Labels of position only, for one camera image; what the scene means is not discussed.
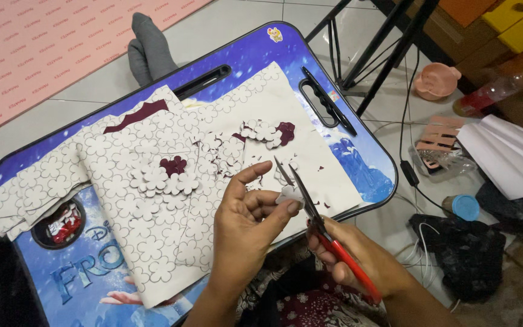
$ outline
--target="tripod stand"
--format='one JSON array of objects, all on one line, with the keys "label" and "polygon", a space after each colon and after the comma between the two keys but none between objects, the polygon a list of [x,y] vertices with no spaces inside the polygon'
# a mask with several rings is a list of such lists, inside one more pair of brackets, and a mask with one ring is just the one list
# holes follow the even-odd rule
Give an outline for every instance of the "tripod stand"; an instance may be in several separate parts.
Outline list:
[{"label": "tripod stand", "polygon": [[[381,43],[389,35],[390,31],[396,25],[398,19],[407,11],[411,6],[414,0],[400,0],[398,4],[395,5],[393,10],[389,13],[384,23],[382,23],[381,28],[374,35],[374,38],[370,41],[368,46],[365,48],[363,54],[360,56],[359,60],[354,64],[350,72],[345,78],[342,78],[341,68],[340,68],[340,46],[338,43],[338,30],[336,26],[336,16],[340,11],[342,11],[350,0],[341,0],[329,13],[319,22],[318,25],[308,34],[306,37],[306,42],[310,42],[325,26],[328,26],[328,35],[329,35],[329,44],[330,44],[330,61],[332,63],[332,70],[334,72],[335,83],[340,88],[342,95],[352,95],[357,97],[364,97],[364,100],[361,102],[358,109],[356,109],[356,114],[360,117],[364,111],[367,109],[367,106],[373,100],[378,89],[381,87],[382,83],[385,81],[386,77],[389,75],[390,71],[393,68],[397,68],[403,57],[411,47],[414,37],[417,33],[423,29],[425,22],[431,16],[431,13],[439,4],[439,0],[424,0],[423,5],[411,20],[411,23],[405,29],[403,36],[391,44],[387,49],[375,57],[370,63],[367,64],[368,60],[374,55],[374,52],[381,46]],[[357,85],[357,82],[354,80],[364,72],[373,62],[375,62],[386,50],[396,44],[393,52],[381,63],[375,66],[370,70],[366,75],[369,75],[374,70],[379,68],[382,64],[381,72],[378,74],[373,85],[368,90],[368,92],[352,92],[349,91],[350,88]],[[334,48],[337,52],[337,64],[334,63]]]}]

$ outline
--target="fingernail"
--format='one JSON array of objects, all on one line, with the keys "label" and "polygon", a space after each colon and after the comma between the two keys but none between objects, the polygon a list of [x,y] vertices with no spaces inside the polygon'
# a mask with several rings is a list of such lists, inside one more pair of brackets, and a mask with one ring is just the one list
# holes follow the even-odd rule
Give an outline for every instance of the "fingernail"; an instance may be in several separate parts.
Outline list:
[{"label": "fingernail", "polygon": [[294,201],[290,205],[288,205],[288,212],[293,215],[298,211],[298,208],[300,207],[300,202]]}]

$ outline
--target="lap desk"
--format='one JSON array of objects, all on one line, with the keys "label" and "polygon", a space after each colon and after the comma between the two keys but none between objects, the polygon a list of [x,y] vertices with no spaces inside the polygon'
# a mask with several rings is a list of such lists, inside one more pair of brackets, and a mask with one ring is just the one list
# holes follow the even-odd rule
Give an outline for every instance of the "lap desk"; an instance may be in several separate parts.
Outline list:
[{"label": "lap desk", "polygon": [[[361,208],[333,218],[344,220],[385,204],[396,189],[397,169],[393,160],[354,115],[344,98],[338,96],[338,90],[300,32],[283,22],[267,23],[151,85],[10,153],[0,161],[0,185],[83,126],[106,115],[121,115],[148,98],[158,87],[168,85],[180,100],[213,102],[272,61],[280,65],[302,106],[311,111],[300,91],[300,85],[306,79],[301,66],[308,68],[357,132],[356,137],[340,138],[337,143],[330,142],[329,147],[365,203]],[[94,188],[81,190],[74,200],[82,211],[84,226],[67,247],[50,249],[34,240],[30,232],[22,233],[14,241],[39,298],[41,313],[50,326],[170,326],[191,309],[207,284],[207,277],[187,287],[176,297],[175,303],[167,306],[145,309],[141,305],[99,303],[110,291],[133,293],[136,289],[124,281],[128,268],[110,227],[102,218]],[[295,237],[281,241],[278,247]],[[83,261],[94,264],[92,267],[97,269],[78,269],[83,267]]]}]

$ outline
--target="black pen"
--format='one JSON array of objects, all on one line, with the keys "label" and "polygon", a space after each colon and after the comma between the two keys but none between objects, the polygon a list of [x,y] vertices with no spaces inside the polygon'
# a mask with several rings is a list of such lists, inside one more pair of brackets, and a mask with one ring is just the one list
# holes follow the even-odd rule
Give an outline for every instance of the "black pen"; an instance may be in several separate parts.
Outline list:
[{"label": "black pen", "polygon": [[333,118],[338,120],[338,122],[341,125],[343,125],[344,128],[348,132],[350,132],[350,134],[352,134],[352,136],[356,136],[356,130],[354,129],[354,127],[352,127],[352,124],[348,121],[348,119],[340,111],[340,109],[338,109],[338,107],[334,104],[334,101],[328,96],[328,94],[324,91],[322,86],[320,86],[320,84],[318,84],[318,81],[316,80],[316,78],[314,78],[314,75],[312,75],[312,73],[310,73],[310,71],[304,66],[301,67],[301,70],[304,71],[304,74],[306,74],[306,76],[308,77],[310,82],[312,82],[312,84],[315,85],[315,87],[318,89],[318,91],[320,93],[322,93],[323,98],[326,99],[326,101],[328,101],[328,104],[330,105],[330,108],[326,108],[328,113],[330,115],[333,115]]}]

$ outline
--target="scissor blade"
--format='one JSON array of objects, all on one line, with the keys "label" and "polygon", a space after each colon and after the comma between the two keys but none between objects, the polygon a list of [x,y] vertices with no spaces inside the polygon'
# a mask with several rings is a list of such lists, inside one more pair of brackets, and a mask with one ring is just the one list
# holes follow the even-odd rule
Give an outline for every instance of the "scissor blade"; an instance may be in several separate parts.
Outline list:
[{"label": "scissor blade", "polygon": [[291,185],[291,186],[294,186],[294,183],[292,182],[292,180],[290,179],[290,176],[288,176],[286,174],[286,170],[284,170],[284,167],[282,167],[282,164],[280,163],[280,161],[278,160],[278,158],[276,158],[274,156],[274,160],[275,160],[275,164],[276,166],[278,166],[278,169],[280,170],[280,173],[282,174],[282,176],[284,177],[284,179],[286,180],[286,183],[288,185]]},{"label": "scissor blade", "polygon": [[314,202],[312,202],[312,198],[310,197],[310,194],[308,193],[308,190],[304,186],[304,183],[301,182],[300,175],[296,173],[294,168],[291,165],[288,165],[290,167],[290,170],[292,171],[292,174],[294,174],[294,179],[296,180],[296,185],[298,185],[298,188],[301,191],[301,195],[304,197],[304,201],[306,202],[306,205],[304,206],[304,209],[306,210],[306,213],[308,216],[314,220],[317,220],[317,223],[323,223],[322,218],[320,217],[320,214],[318,213],[318,210],[316,210],[316,207],[314,206]]}]

